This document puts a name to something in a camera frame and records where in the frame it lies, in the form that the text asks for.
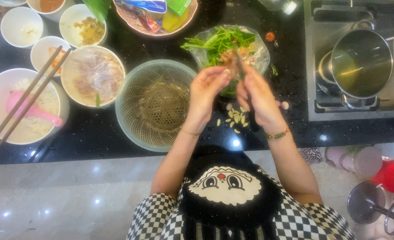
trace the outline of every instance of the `woman's right hand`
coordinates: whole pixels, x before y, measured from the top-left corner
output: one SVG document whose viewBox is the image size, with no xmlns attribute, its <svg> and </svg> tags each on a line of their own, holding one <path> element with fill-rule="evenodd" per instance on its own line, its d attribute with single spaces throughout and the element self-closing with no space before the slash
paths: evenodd
<svg viewBox="0 0 394 240">
<path fill-rule="evenodd" d="M 284 132 L 287 124 L 275 103 L 268 83 L 250 66 L 245 65 L 244 70 L 246 77 L 237 85 L 238 103 L 250 111 L 248 99 L 251 96 L 256 123 L 270 136 Z"/>
</svg>

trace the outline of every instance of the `woman's left hand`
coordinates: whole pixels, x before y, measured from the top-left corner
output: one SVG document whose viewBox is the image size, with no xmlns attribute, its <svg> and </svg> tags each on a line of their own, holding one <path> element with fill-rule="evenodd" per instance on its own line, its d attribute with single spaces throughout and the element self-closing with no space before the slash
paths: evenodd
<svg viewBox="0 0 394 240">
<path fill-rule="evenodd" d="M 231 81 L 226 67 L 214 66 L 203 69 L 190 87 L 190 108 L 184 130 L 201 132 L 212 115 L 216 95 Z"/>
</svg>

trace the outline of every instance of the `woman's hand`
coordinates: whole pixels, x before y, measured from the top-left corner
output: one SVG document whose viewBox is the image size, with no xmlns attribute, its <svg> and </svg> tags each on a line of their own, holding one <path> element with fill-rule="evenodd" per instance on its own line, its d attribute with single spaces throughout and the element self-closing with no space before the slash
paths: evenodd
<svg viewBox="0 0 394 240">
<path fill-rule="evenodd" d="M 275 103 L 274 95 L 268 83 L 253 68 L 245 65 L 246 77 L 237 85 L 237 101 L 247 111 L 250 110 L 249 95 L 255 109 L 255 120 L 264 131 L 274 136 L 287 129 L 287 124 Z"/>
<path fill-rule="evenodd" d="M 215 96 L 231 81 L 226 67 L 215 66 L 203 69 L 190 87 L 190 108 L 183 129 L 201 132 L 212 115 Z"/>
</svg>

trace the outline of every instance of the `white tile floor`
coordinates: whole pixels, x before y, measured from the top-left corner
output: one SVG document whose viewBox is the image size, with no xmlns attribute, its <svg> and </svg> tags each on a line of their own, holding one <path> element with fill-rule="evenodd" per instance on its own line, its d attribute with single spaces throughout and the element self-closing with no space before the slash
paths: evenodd
<svg viewBox="0 0 394 240">
<path fill-rule="evenodd" d="M 246 154 L 278 178 L 270 151 Z M 164 157 L 0 165 L 0 240 L 123 240 Z M 353 225 L 347 197 L 361 179 L 311 166 L 326 205 Z"/>
</svg>

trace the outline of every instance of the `cartoon face print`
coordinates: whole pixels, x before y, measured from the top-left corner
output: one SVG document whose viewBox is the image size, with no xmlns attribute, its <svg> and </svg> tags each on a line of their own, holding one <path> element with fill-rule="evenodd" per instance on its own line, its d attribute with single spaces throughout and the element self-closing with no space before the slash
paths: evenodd
<svg viewBox="0 0 394 240">
<path fill-rule="evenodd" d="M 257 178 L 229 166 L 210 168 L 188 187 L 191 193 L 206 197 L 209 201 L 233 206 L 252 200 L 261 188 Z"/>
</svg>

